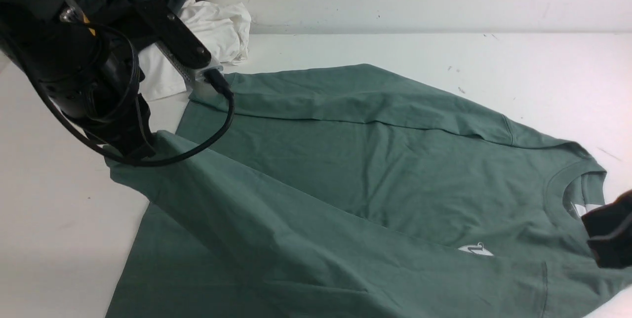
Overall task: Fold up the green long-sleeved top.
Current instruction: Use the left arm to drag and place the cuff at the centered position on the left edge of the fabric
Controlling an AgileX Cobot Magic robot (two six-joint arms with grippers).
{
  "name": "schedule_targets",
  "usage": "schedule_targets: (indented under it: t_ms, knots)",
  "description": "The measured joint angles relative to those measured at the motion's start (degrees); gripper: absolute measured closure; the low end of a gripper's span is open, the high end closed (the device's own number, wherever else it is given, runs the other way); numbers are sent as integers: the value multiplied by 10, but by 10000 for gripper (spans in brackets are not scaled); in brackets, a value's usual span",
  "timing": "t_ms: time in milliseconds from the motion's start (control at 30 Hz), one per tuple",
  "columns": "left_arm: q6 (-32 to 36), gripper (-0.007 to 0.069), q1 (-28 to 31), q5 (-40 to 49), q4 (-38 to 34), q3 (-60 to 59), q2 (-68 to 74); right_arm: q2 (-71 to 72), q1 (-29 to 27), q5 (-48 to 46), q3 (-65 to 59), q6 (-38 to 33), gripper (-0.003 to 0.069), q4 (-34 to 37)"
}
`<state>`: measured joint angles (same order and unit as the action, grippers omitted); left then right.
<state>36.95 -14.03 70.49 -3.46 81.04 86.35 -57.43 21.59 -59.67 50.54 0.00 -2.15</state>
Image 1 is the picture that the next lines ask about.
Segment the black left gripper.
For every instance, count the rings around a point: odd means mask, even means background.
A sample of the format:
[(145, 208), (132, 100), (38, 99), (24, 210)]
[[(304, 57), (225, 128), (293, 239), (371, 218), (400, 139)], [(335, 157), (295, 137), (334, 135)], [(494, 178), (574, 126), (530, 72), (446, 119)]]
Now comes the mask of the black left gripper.
[(138, 93), (143, 73), (131, 49), (75, 46), (49, 58), (49, 98), (82, 139), (109, 145), (124, 158), (156, 155), (149, 137), (149, 107)]

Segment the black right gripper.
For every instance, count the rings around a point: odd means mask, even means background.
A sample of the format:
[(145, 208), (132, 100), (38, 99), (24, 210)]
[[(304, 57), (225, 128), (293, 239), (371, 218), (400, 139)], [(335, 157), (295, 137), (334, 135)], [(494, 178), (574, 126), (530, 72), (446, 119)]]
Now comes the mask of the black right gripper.
[(624, 269), (632, 266), (632, 191), (613, 203), (582, 215), (588, 233), (587, 244), (599, 268)]

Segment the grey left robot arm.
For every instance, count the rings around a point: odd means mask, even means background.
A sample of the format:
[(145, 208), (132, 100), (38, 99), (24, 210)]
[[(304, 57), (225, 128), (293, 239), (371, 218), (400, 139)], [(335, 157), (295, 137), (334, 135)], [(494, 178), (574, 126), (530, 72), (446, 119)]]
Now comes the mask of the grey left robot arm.
[(74, 0), (1, 0), (1, 50), (84, 145), (138, 162), (155, 154), (133, 44), (91, 23)]

